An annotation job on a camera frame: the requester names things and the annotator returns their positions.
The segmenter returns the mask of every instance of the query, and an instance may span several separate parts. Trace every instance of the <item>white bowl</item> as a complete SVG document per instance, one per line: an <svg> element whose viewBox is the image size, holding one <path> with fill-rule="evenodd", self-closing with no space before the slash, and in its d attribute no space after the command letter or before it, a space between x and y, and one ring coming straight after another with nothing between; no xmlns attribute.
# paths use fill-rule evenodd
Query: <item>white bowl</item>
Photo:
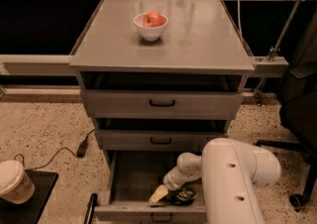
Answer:
<svg viewBox="0 0 317 224"><path fill-rule="evenodd" d="M168 18L167 16L161 14L165 18L165 23L163 25L159 27L144 27L143 20L146 14L147 13L137 15L133 22L140 36L142 36L145 40L155 41L164 33L168 23Z"/></svg>

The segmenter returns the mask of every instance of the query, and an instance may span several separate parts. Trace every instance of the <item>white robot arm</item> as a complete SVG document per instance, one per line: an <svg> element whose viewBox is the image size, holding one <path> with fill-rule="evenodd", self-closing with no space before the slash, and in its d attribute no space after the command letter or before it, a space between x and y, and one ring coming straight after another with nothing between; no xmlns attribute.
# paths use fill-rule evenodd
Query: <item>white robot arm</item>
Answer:
<svg viewBox="0 0 317 224"><path fill-rule="evenodd" d="M278 181L280 164L268 150L235 140L218 138L209 142L202 156L181 154L163 179L150 202L164 197L186 182L202 178L209 224L260 224L264 218L253 184Z"/></svg>

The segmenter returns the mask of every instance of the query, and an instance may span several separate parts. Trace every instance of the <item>drawer handle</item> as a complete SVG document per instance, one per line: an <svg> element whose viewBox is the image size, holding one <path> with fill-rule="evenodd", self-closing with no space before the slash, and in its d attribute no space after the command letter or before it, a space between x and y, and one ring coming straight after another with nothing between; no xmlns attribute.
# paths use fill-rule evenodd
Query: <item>drawer handle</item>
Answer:
<svg viewBox="0 0 317 224"><path fill-rule="evenodd" d="M153 137L150 138L150 142L153 145L169 145L171 143L171 138L168 138L168 141L166 142L156 142Z"/></svg>
<svg viewBox="0 0 317 224"><path fill-rule="evenodd" d="M153 214L153 213L151 213L151 219L152 219L152 221L153 222L171 222L171 220L172 220L172 213L169 213L169 218L168 219L160 219L160 220L158 220L158 219L156 219L156 217L155 217L155 215Z"/></svg>
<svg viewBox="0 0 317 224"><path fill-rule="evenodd" d="M152 99L150 99L150 105L153 107L172 107L175 106L175 100L172 100L171 103L167 103L167 104L159 104L159 103L154 103L152 101Z"/></svg>

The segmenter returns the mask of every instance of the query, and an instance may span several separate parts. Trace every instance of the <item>speckled floor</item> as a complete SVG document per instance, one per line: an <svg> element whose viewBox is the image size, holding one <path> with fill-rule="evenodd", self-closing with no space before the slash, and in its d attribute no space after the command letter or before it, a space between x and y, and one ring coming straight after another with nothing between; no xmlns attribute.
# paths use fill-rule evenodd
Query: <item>speckled floor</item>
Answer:
<svg viewBox="0 0 317 224"><path fill-rule="evenodd" d="M0 110L0 162L23 154L26 168L46 164L61 147L75 152L93 129L77 94L7 95L0 100ZM279 125L278 110L275 99L265 99L259 107L253 98L246 98L231 124L230 137L250 144L256 139L293 141L293 136ZM316 187L310 203L300 212L295 212L288 202L289 193L302 191L308 166L299 154L272 151L281 163L281 178L273 186L256 188L266 223L316 223ZM62 151L42 170L58 172L59 178L40 224L83 223L93 192L102 203L109 168L93 134L85 158L77 159Z"/></svg>

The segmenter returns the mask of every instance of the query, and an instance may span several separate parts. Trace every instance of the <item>power cord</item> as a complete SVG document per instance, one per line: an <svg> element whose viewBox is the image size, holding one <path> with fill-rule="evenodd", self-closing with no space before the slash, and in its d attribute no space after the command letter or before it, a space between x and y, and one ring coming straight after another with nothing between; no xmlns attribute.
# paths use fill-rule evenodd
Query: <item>power cord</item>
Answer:
<svg viewBox="0 0 317 224"><path fill-rule="evenodd" d="M237 6L238 6L238 27L239 27L239 34L240 34L240 38L241 40L243 39L243 35L242 35L242 29L241 29L241 15L240 15L240 0L237 0Z"/></svg>
<svg viewBox="0 0 317 224"><path fill-rule="evenodd" d="M87 148L88 148L88 137L89 137L89 135L90 135L93 131L95 131L95 130L96 130L96 129L93 129L93 130L91 130L89 133L87 133L86 138L80 143L76 154L75 154L71 149L69 149L69 148L66 148L66 147L60 148L60 149L58 149L57 152L51 157L51 159L49 160L49 162L48 162L47 164L45 164L45 165L43 165L43 166L40 166L40 167L36 167L36 168L26 168L26 170L35 170L35 169L45 168L46 166L48 166L48 165L52 162L52 160L55 158L55 156L57 156L58 153L61 152L62 150L67 150L67 151L69 151L69 152L70 152L72 155L74 155L76 158L79 158L79 159L83 158L83 157L85 156L86 150L87 150ZM16 155L16 156L14 157L14 160L16 160L17 157L21 157L21 158L22 158L22 165L23 165L23 167L24 167L24 166L25 166L24 156L23 156L22 154L18 154L18 155Z"/></svg>

